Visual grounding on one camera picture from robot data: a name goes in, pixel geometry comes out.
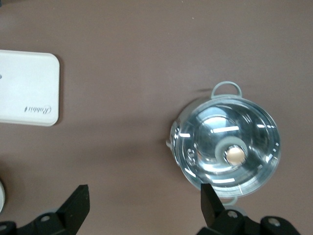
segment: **clear glass pot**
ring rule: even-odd
[[[215,95],[223,84],[233,85],[237,94]],[[181,112],[167,145],[195,187],[210,183],[221,198],[257,190],[273,175],[281,153],[272,117],[228,81],[219,83],[211,98],[198,99]]]

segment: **tan disc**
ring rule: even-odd
[[[241,165],[246,160],[245,152],[238,146],[234,146],[226,151],[226,160],[232,165]]]

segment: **brown table surface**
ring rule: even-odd
[[[0,220],[24,225],[89,184],[78,234],[184,234],[205,225],[200,193],[165,140],[191,100],[238,83],[282,138],[271,180],[237,206],[313,229],[313,2],[2,0],[0,49],[61,62],[55,126],[0,124]]]

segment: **white tray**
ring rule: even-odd
[[[54,125],[59,83],[60,63],[54,55],[0,50],[0,122]]]

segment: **screw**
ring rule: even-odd
[[[268,222],[269,222],[270,224],[276,226],[276,227],[280,226],[279,221],[278,221],[277,219],[275,219],[275,218],[269,218],[269,219],[268,219]]]
[[[42,217],[41,219],[40,219],[40,221],[41,222],[46,222],[46,221],[48,221],[50,219],[50,216],[49,215],[45,215],[44,217]]]
[[[7,226],[5,224],[0,225],[0,231],[6,230]]]
[[[237,218],[238,217],[238,215],[235,211],[229,211],[227,214],[231,218]]]

